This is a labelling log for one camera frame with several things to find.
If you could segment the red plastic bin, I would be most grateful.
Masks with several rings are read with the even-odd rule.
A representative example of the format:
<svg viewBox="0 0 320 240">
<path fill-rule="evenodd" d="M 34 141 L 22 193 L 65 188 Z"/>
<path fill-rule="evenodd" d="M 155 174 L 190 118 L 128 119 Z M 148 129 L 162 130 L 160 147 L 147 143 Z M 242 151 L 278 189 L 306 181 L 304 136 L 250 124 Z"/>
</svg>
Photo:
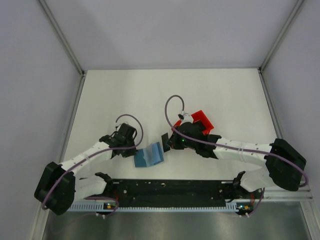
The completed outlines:
<svg viewBox="0 0 320 240">
<path fill-rule="evenodd" d="M 172 131 L 177 130 L 183 135 L 189 136 L 189 137 L 200 137 L 207 136 L 211 130 L 214 129 L 214 126 L 210 122 L 210 120 L 207 118 L 205 113 L 202 110 L 199 110 L 195 113 L 190 114 L 193 117 L 193 123 L 187 122 L 184 124 L 181 124 L 180 119 L 173 125 Z"/>
</svg>

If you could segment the black credit card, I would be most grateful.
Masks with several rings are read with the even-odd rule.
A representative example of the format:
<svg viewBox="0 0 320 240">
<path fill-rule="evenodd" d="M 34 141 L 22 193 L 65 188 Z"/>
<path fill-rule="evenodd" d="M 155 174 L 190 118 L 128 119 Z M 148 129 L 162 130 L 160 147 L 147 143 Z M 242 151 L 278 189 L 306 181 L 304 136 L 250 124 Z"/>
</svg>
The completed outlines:
<svg viewBox="0 0 320 240">
<path fill-rule="evenodd" d="M 165 133 L 165 134 L 163 134 L 161 136 L 162 149 L 163 149 L 164 153 L 166 153 L 166 152 L 171 150 L 171 147 L 168 144 L 168 140 L 169 140 L 169 134 L 168 133 Z"/>
</svg>

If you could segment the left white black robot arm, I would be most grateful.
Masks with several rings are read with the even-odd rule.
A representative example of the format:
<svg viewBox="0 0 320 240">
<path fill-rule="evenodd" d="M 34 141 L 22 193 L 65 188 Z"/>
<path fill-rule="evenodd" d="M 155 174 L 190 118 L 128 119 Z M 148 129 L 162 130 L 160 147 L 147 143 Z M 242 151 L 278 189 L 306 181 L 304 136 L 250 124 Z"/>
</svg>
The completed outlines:
<svg viewBox="0 0 320 240">
<path fill-rule="evenodd" d="M 137 130 L 122 123 L 111 135 L 102 136 L 93 146 L 70 160 L 50 162 L 44 168 L 34 197 L 45 209 L 56 215 L 64 214 L 73 203 L 100 195 L 109 198 L 114 191 L 111 178 L 99 167 L 121 155 L 134 156 L 137 152 Z"/>
</svg>

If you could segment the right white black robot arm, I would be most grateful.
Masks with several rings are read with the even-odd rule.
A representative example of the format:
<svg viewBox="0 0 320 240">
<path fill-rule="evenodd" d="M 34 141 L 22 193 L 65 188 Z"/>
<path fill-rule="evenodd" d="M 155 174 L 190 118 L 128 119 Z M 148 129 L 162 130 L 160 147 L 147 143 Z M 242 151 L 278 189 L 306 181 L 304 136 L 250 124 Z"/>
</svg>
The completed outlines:
<svg viewBox="0 0 320 240">
<path fill-rule="evenodd" d="M 246 143 L 216 134 L 204 134 L 195 123 L 186 122 L 172 129 L 166 145 L 174 150 L 192 149 L 203 158 L 233 160 L 257 166 L 243 170 L 232 180 L 233 192 L 245 198 L 251 192 L 278 186 L 295 192 L 303 187 L 306 159 L 287 141 L 276 138 L 272 143 Z"/>
</svg>

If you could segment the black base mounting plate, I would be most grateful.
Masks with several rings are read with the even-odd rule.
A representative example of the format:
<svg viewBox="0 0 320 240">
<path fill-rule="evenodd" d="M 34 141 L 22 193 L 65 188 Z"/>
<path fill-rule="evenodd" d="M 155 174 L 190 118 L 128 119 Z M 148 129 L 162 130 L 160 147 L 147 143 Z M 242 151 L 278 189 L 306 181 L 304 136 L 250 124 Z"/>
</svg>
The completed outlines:
<svg viewBox="0 0 320 240">
<path fill-rule="evenodd" d="M 261 190 L 248 192 L 232 181 L 158 179 L 112 179 L 101 194 L 116 199 L 120 207 L 222 207 L 261 195 Z"/>
</svg>

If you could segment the blue leather card holder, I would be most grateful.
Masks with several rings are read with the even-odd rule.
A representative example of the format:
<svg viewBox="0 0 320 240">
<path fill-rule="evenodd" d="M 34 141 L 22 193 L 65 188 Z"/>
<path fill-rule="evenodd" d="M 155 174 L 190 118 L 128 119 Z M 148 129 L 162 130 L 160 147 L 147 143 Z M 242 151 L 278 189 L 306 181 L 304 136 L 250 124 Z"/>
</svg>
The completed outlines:
<svg viewBox="0 0 320 240">
<path fill-rule="evenodd" d="M 148 168 L 164 161 L 164 153 L 159 142 L 152 143 L 145 148 L 139 149 L 134 155 L 136 168 Z"/>
</svg>

